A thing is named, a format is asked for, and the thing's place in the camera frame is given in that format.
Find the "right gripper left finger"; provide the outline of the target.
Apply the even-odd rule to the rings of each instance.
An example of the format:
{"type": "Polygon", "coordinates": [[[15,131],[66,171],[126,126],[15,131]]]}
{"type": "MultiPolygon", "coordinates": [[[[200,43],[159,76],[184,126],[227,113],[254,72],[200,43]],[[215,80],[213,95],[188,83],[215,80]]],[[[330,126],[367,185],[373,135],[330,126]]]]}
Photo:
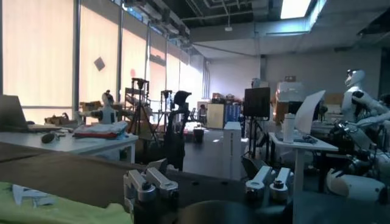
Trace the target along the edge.
{"type": "Polygon", "coordinates": [[[178,197],[179,184],[165,176],[167,165],[167,159],[160,159],[149,163],[142,172],[133,169],[123,175],[124,203],[130,212],[137,201],[151,202],[158,193],[164,199],[178,197]]]}

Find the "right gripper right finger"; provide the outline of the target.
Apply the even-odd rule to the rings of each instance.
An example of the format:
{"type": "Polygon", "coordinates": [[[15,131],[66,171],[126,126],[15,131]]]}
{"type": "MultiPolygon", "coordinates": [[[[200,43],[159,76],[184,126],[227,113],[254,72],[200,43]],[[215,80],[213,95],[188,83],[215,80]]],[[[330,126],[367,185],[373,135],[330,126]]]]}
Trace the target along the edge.
{"type": "Polygon", "coordinates": [[[287,202],[293,190],[294,173],[289,168],[275,170],[271,166],[258,167],[251,159],[242,157],[242,165],[247,173],[246,194],[253,200],[263,198],[266,190],[275,203],[287,202]]]}

